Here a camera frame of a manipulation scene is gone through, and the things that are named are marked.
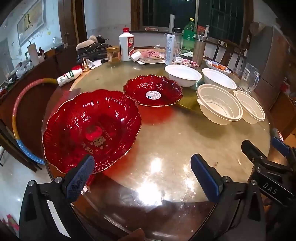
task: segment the round table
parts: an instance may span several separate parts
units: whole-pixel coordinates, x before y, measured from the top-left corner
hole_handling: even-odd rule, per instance
[[[139,75],[167,77],[164,67],[121,62],[95,68],[71,92],[56,90],[47,106],[43,132],[49,116],[65,100],[96,89],[122,91],[129,79]],[[204,62],[197,70],[201,72],[203,67]],[[230,77],[237,82],[234,75]],[[95,174],[90,192],[73,204],[79,216],[117,236],[142,228],[148,239],[185,241],[214,206],[190,168],[192,155],[200,153],[221,176],[247,182],[252,163],[242,153],[241,143],[248,139],[268,155],[272,126],[269,112],[265,110],[266,119],[254,125],[243,119],[217,125],[202,114],[196,87],[183,88],[182,100],[173,106],[138,106],[142,127],[135,144],[113,166]],[[62,176],[50,164],[48,170],[52,178]]]

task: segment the framed picture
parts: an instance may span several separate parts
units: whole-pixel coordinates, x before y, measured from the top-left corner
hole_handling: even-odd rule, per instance
[[[22,14],[21,20],[17,24],[17,34],[20,47],[28,41],[45,23],[44,0],[38,0],[32,7]]]

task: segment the beige fur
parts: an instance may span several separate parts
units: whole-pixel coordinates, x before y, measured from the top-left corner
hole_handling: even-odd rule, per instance
[[[76,51],[78,51],[78,49],[88,47],[89,45],[92,45],[94,42],[95,42],[94,40],[89,39],[89,40],[86,40],[82,43],[79,43],[76,46]]]
[[[96,36],[92,35],[92,36],[89,37],[89,39],[91,39],[91,40],[95,41],[96,43],[98,43],[98,40],[97,40]]]

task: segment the blue and white plate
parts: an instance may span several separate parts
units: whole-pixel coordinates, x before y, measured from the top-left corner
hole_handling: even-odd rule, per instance
[[[226,67],[225,70],[220,70],[220,69],[218,69],[218,68],[216,68],[216,67],[213,66],[213,64],[215,64],[215,65],[220,65],[220,66],[225,67],[224,65],[222,65],[222,64],[220,64],[218,62],[215,62],[215,61],[212,61],[212,60],[206,60],[205,62],[207,64],[208,68],[210,68],[210,69],[217,70],[217,71],[219,71],[219,72],[221,72],[221,73],[223,73],[225,75],[229,75],[231,73],[230,69],[227,68],[227,67]]]

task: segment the refrigerator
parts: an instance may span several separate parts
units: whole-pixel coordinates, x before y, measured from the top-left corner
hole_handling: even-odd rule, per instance
[[[274,26],[266,26],[252,37],[247,62],[259,70],[260,80],[254,92],[268,110],[280,93],[288,54],[289,44]]]

